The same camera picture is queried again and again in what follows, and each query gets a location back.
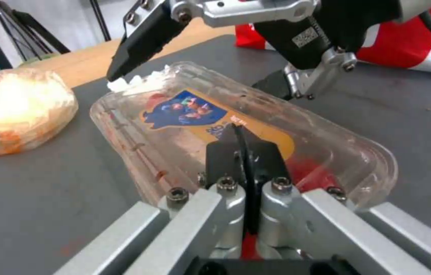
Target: blue label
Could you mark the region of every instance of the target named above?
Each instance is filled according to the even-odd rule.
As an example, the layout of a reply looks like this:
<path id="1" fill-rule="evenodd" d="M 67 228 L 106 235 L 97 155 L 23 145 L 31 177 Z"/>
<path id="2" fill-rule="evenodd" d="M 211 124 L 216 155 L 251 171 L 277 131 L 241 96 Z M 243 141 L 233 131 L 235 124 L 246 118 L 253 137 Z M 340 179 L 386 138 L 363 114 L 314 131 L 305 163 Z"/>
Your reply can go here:
<path id="1" fill-rule="evenodd" d="M 226 110 L 183 91 L 172 99 L 156 105 L 152 112 L 142 113 L 145 123 L 152 123 L 151 129 L 166 126 L 201 126 L 218 122 L 227 114 Z"/>

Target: gray table surface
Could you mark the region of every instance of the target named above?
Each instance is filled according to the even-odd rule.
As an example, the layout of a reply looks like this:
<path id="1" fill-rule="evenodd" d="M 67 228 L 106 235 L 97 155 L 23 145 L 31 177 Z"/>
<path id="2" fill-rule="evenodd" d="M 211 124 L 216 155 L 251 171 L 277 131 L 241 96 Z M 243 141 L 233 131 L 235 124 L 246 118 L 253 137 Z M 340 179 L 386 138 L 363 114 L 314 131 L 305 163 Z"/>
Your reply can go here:
<path id="1" fill-rule="evenodd" d="M 194 61 L 251 85 L 285 64 L 275 52 L 233 44 L 233 36 L 222 36 L 133 74 Z M 332 90 L 296 104 L 390 149 L 399 180 L 389 200 L 431 226 L 431 73 L 360 64 Z M 139 199 L 89 117 L 106 81 L 74 91 L 79 112 L 63 132 L 35 150 L 0 157 L 0 274 L 53 273 Z"/>

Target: clear plastic container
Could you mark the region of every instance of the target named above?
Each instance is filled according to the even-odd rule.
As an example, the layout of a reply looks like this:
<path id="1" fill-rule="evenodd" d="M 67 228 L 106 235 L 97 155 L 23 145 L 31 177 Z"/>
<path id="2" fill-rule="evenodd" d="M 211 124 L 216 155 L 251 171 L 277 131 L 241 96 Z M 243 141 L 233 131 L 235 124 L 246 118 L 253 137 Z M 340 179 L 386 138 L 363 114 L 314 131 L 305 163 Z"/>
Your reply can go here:
<path id="1" fill-rule="evenodd" d="M 199 188 L 205 147 L 231 122 L 275 142 L 301 191 L 337 184 L 362 208 L 382 202 L 397 181 L 383 146 L 193 63 L 103 96 L 90 115 L 153 205 L 172 187 Z"/>

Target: white wall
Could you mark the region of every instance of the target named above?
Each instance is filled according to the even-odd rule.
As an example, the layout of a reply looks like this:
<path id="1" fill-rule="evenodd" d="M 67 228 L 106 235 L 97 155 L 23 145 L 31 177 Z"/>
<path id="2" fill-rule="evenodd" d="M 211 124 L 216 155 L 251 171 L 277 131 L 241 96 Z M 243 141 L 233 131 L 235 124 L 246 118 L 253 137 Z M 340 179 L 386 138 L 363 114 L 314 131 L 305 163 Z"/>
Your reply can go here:
<path id="1" fill-rule="evenodd" d="M 4 0 L 12 9 L 27 12 L 71 51 L 103 42 L 89 0 Z M 123 35 L 122 17 L 134 0 L 98 0 L 112 39 Z"/>

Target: bread loaf in plastic bag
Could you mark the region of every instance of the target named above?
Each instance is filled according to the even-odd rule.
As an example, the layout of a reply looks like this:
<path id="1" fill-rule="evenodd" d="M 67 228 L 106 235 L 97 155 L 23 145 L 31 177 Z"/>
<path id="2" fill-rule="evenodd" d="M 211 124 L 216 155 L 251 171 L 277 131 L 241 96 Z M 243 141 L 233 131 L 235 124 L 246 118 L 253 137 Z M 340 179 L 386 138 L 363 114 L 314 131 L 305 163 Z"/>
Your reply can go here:
<path id="1" fill-rule="evenodd" d="M 40 146 L 74 117 L 78 102 L 52 71 L 0 71 L 0 155 Z"/>

